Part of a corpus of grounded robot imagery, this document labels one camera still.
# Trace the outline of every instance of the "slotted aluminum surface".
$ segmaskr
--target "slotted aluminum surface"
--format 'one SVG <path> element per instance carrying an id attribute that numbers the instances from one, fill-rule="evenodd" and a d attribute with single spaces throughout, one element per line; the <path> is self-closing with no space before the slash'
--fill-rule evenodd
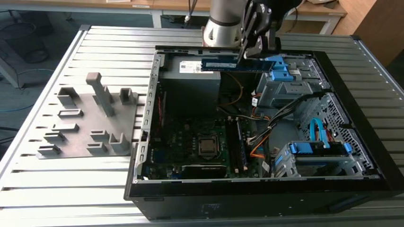
<path id="1" fill-rule="evenodd" d="M 394 84 L 386 83 L 378 65 L 348 36 L 284 35 L 284 49 L 325 51 L 369 119 L 382 143 L 404 172 L 404 102 Z M 34 157 L 41 135 L 49 127 L 60 103 L 54 93 L 61 86 L 90 92 L 88 72 L 101 73 L 110 92 L 130 87 L 144 104 L 154 45 L 201 46 L 201 32 L 93 26 L 80 31 L 58 68 L 29 113 L 8 153 L 0 163 L 1 226 L 158 226 L 326 221 L 328 226 L 361 224 L 400 225 L 402 195 L 372 201 L 340 214 L 225 220 L 164 220 L 149 223 L 132 202 L 124 201 L 129 157 L 90 157 L 38 160 Z M 133 139 L 140 137 L 144 108 L 138 107 Z"/>

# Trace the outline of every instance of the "ram slot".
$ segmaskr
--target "ram slot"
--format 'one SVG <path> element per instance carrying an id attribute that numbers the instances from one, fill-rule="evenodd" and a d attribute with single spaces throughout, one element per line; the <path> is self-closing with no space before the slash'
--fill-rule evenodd
<path id="1" fill-rule="evenodd" d="M 237 133 L 237 122 L 234 120 L 225 121 L 225 137 L 228 154 L 230 160 L 232 171 L 237 174 L 244 171 L 242 157 L 241 157 L 241 146 L 238 141 Z"/>
<path id="2" fill-rule="evenodd" d="M 242 163 L 242 170 L 246 170 L 246 156 L 245 156 L 245 143 L 242 140 L 242 131 L 241 131 L 241 124 L 237 121 L 237 132 L 238 132 L 238 142 L 240 142 L 240 155 L 241 155 L 241 163 Z"/>

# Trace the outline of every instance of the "white label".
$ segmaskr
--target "white label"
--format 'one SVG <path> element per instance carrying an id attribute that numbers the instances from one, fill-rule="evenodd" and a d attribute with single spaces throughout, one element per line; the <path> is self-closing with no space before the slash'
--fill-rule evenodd
<path id="1" fill-rule="evenodd" d="M 262 168 L 266 172 L 269 172 L 269 165 L 265 163 L 265 161 L 262 161 Z"/>
<path id="2" fill-rule="evenodd" d="M 328 15 L 329 16 L 342 16 L 344 14 L 342 13 L 329 13 Z"/>
<path id="3" fill-rule="evenodd" d="M 300 71 L 298 70 L 289 70 L 289 73 L 300 75 Z"/>
<path id="4" fill-rule="evenodd" d="M 180 73 L 213 73 L 212 71 L 201 71 L 201 61 L 181 61 L 178 63 Z"/>
<path id="5" fill-rule="evenodd" d="M 132 5 L 132 7 L 134 7 L 134 8 L 149 8 L 150 6 L 145 6 L 145 5 Z"/>
<path id="6" fill-rule="evenodd" d="M 252 98 L 252 106 L 257 107 L 258 105 L 258 99 L 257 98 Z"/>
<path id="7" fill-rule="evenodd" d="M 217 63 L 217 62 L 208 62 L 206 67 L 217 67 L 217 68 L 234 68 L 237 64 L 233 63 Z"/>

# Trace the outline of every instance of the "desk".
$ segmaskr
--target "desk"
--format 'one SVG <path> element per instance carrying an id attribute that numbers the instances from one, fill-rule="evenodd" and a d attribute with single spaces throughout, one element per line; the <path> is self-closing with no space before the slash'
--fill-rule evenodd
<path id="1" fill-rule="evenodd" d="M 90 13 L 126 13 L 149 14 L 153 18 L 153 26 L 161 28 L 161 15 L 186 15 L 188 0 L 132 0 L 132 2 L 106 3 L 105 0 L 0 0 L 1 8 L 14 10 L 90 12 Z M 209 16 L 210 0 L 198 0 L 194 7 L 194 16 Z M 329 35 L 346 15 L 341 5 L 334 9 L 305 2 L 298 8 L 298 20 L 322 21 L 320 34 Z"/>
<path id="2" fill-rule="evenodd" d="M 89 71 L 102 74 L 110 92 L 129 87 L 145 103 L 154 45 L 201 46 L 200 30 L 93 26 L 80 30 L 0 162 L 1 226 L 402 226 L 402 195 L 370 201 L 338 214 L 149 222 L 124 201 L 130 157 L 37 159 L 37 140 L 62 108 L 60 87 L 92 92 Z M 325 51 L 384 146 L 404 172 L 404 97 L 390 75 L 349 36 L 285 34 L 285 49 Z M 138 112 L 133 143 L 141 137 Z"/>

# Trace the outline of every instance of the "green circuit board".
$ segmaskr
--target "green circuit board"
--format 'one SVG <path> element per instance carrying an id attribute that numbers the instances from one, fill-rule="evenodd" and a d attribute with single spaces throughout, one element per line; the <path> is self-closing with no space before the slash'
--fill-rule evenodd
<path id="1" fill-rule="evenodd" d="M 220 178 L 257 177 L 254 158 L 249 159 L 242 171 L 234 172 L 228 143 L 236 142 L 237 138 L 229 140 L 226 137 L 225 121 L 225 118 L 168 120 L 160 136 L 152 138 L 150 161 L 144 167 L 145 176 L 149 179 L 181 179 L 184 166 L 218 166 L 225 168 L 225 175 Z M 241 137 L 245 139 L 249 136 L 249 121 L 240 120 L 238 124 Z"/>

